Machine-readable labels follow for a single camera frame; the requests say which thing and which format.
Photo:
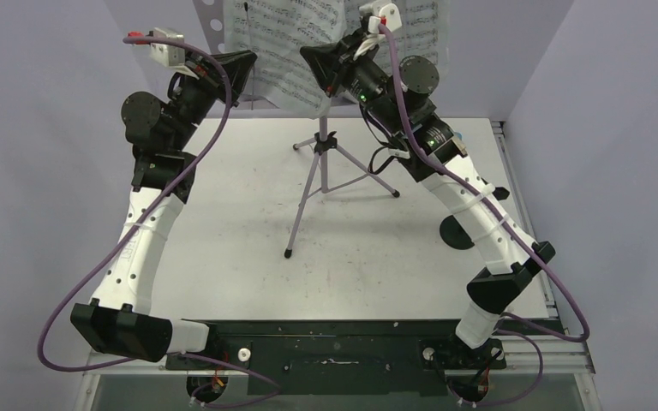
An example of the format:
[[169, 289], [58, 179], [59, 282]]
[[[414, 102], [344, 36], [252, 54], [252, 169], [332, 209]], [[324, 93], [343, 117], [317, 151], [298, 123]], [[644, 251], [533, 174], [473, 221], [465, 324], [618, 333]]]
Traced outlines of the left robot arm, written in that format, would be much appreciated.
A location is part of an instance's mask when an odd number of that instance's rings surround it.
[[129, 209], [123, 226], [127, 243], [109, 259], [105, 275], [87, 304], [76, 304], [71, 324], [103, 354], [156, 362], [187, 352], [199, 368], [215, 366], [220, 343], [209, 327], [183, 319], [151, 316], [154, 279], [169, 233], [188, 203], [195, 179], [195, 155], [184, 148], [213, 104], [236, 104], [257, 56], [235, 51], [214, 57], [228, 75], [195, 52], [187, 70], [172, 76], [167, 101], [144, 91], [123, 102], [120, 116], [135, 158]]

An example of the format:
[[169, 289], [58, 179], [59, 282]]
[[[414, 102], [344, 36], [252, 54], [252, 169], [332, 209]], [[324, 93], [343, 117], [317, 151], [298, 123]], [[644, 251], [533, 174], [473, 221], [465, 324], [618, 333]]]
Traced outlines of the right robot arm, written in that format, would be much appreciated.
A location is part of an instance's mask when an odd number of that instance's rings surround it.
[[435, 195], [469, 237], [484, 268], [467, 285], [470, 305], [450, 344], [452, 360], [473, 366], [484, 355], [502, 314], [555, 255], [547, 241], [517, 228], [481, 177], [460, 137], [435, 113], [430, 99], [439, 84], [435, 65], [410, 56], [386, 73], [374, 62], [376, 48], [360, 51], [356, 30], [334, 44], [305, 45], [300, 54], [320, 89], [332, 97], [347, 92], [384, 132], [399, 162]]

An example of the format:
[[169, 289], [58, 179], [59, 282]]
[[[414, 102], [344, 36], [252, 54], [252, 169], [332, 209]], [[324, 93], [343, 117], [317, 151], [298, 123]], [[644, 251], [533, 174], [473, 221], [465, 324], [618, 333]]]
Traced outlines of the lilac perforated music stand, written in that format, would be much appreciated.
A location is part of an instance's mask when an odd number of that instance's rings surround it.
[[[300, 199], [298, 211], [292, 225], [288, 245], [284, 250], [284, 257], [287, 259], [291, 258], [293, 255], [293, 246], [295, 244], [299, 226], [302, 221], [305, 205], [309, 198], [317, 193], [329, 194], [330, 192], [336, 191], [340, 188], [348, 187], [349, 185], [359, 182], [367, 177], [380, 184], [384, 189], [390, 192], [392, 197], [398, 198], [400, 196], [400, 192], [382, 180], [378, 174], [394, 160], [409, 160], [411, 154], [411, 150], [406, 147], [402, 141], [395, 143], [390, 141], [382, 141], [378, 150], [382, 151], [386, 149], [388, 159], [377, 170], [374, 170], [371, 166], [365, 166], [357, 158], [352, 156], [343, 147], [341, 147], [341, 145], [339, 145], [338, 140], [335, 137], [335, 133], [328, 130], [328, 120], [326, 116], [319, 118], [319, 131], [316, 132], [312, 138], [309, 138], [300, 143], [295, 143], [292, 148], [297, 151], [305, 146], [313, 149], [313, 162], [309, 168], [306, 183], [304, 184], [302, 197]], [[330, 151], [335, 151], [338, 154], [344, 156], [344, 158], [353, 163], [362, 172], [362, 175], [353, 180], [331, 188], [328, 183], [328, 152]]]

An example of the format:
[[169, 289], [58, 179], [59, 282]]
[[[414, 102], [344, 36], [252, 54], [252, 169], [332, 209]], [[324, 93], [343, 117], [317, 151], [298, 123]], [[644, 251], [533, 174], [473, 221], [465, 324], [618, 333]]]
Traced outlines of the black microphone desk stand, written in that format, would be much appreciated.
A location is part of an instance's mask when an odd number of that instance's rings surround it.
[[448, 208], [450, 215], [444, 218], [439, 226], [440, 237], [445, 244], [457, 250], [468, 250], [475, 245], [455, 215], [481, 201], [481, 195], [477, 195], [468, 203]]

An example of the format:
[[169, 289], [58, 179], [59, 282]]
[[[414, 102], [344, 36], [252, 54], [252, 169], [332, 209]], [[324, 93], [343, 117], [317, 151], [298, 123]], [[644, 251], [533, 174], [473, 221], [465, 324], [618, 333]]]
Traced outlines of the sheet music page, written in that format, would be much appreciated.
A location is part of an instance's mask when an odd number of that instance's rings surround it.
[[[339, 20], [344, 22], [344, 34], [360, 26], [359, 8], [370, 1], [338, 1]], [[394, 33], [400, 59], [410, 56], [427, 58], [437, 68], [440, 77], [449, 73], [450, 5], [451, 1], [392, 1], [398, 6], [402, 27]], [[387, 73], [390, 71], [389, 50], [381, 45], [374, 61]]]
[[223, 12], [226, 50], [257, 56], [246, 97], [308, 118], [328, 112], [330, 99], [300, 49], [343, 37], [347, 24], [342, 1], [225, 1]]

